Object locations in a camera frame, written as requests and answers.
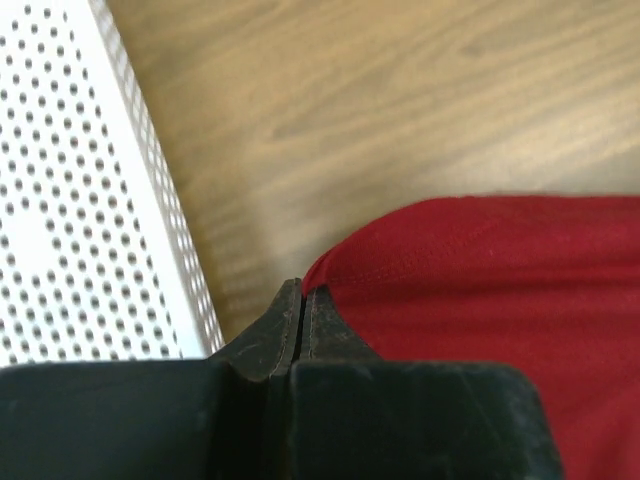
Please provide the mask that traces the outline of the dark red t shirt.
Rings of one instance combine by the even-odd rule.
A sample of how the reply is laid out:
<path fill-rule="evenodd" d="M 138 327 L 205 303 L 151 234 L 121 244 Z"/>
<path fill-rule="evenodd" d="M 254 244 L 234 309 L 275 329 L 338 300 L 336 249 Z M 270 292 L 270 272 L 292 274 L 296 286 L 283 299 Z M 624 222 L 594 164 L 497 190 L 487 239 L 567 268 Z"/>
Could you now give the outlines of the dark red t shirt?
<path fill-rule="evenodd" d="M 638 477 L 637 197 L 423 201 L 322 255 L 320 287 L 385 359 L 521 370 L 570 478 Z"/>

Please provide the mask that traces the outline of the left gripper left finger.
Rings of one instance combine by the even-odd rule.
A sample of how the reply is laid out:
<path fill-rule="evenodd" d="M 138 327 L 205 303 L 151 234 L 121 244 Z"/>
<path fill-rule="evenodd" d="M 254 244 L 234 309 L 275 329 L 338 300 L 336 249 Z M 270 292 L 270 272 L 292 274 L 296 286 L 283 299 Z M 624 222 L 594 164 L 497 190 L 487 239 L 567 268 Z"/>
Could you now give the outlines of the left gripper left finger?
<path fill-rule="evenodd" d="M 286 280 L 266 311 L 210 360 L 230 365 L 253 382 L 287 372 L 298 344 L 302 310 L 301 280 Z"/>

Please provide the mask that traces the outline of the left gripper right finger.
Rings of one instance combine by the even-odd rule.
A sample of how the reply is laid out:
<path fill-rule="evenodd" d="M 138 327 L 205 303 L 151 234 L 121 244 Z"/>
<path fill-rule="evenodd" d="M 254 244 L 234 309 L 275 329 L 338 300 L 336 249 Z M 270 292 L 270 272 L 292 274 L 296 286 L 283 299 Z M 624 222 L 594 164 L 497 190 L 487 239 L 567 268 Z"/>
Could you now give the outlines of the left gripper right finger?
<path fill-rule="evenodd" d="M 378 361 L 381 357 L 346 323 L 326 286 L 305 298 L 298 333 L 298 359 Z"/>

